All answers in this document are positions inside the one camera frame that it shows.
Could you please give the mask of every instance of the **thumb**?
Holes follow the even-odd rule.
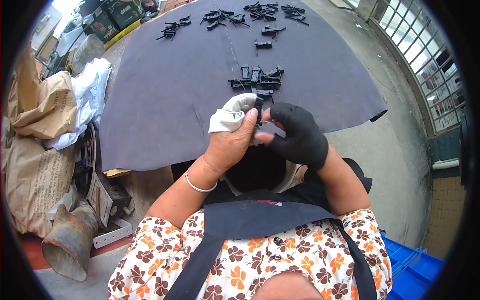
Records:
[[[264,143],[267,146],[272,142],[274,137],[275,137],[275,135],[273,133],[269,133],[269,132],[259,131],[255,134],[255,140],[257,140],[261,143]]]
[[[241,123],[240,128],[238,128],[238,135],[248,136],[249,139],[252,136],[253,130],[255,129],[255,124],[257,123],[258,111],[256,108],[250,109],[246,114],[245,118]]]

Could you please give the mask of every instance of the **black apron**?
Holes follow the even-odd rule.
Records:
[[[337,225],[347,241],[355,263],[353,274],[360,299],[377,299],[370,267],[337,217],[319,206],[294,202],[295,199],[288,199],[268,190],[248,192],[236,197],[235,200],[204,206],[204,238],[168,291],[166,300],[196,299],[225,240],[271,236],[326,219]]]

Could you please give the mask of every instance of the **rusty metal pipe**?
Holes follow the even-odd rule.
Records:
[[[93,237],[98,230],[95,211],[89,205],[69,212],[60,204],[52,231],[42,241],[42,254],[52,269],[60,275],[83,282]]]

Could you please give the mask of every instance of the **green box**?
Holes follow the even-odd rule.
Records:
[[[117,24],[100,7],[88,17],[86,23],[104,44],[120,32]]]
[[[145,16],[140,0],[106,0],[104,7],[120,30]]]

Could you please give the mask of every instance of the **woman's right hand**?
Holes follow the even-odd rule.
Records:
[[[269,132],[257,132],[257,141],[271,147],[292,163],[307,165],[315,171],[324,166],[328,141],[310,112],[290,103],[277,103],[264,112],[262,121],[273,122],[285,131],[285,137]]]

